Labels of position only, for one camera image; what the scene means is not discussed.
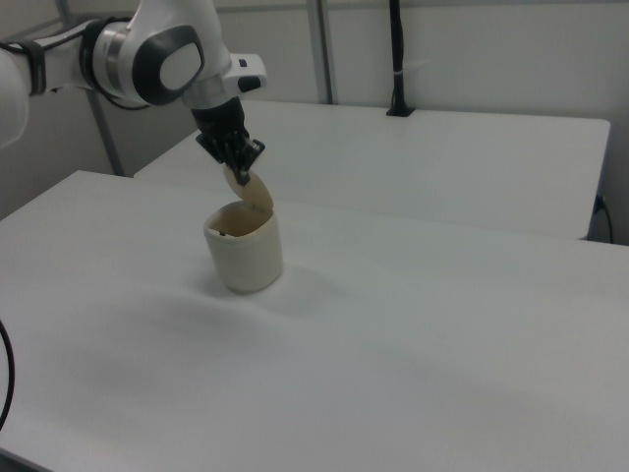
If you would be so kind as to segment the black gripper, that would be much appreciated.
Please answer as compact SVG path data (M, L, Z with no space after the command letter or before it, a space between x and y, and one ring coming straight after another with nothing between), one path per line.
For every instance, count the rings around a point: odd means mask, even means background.
M247 185L250 170L265 150L245 127L245 112L239 97L209 109L193 109L200 134L198 143L218 162L225 163L238 184Z

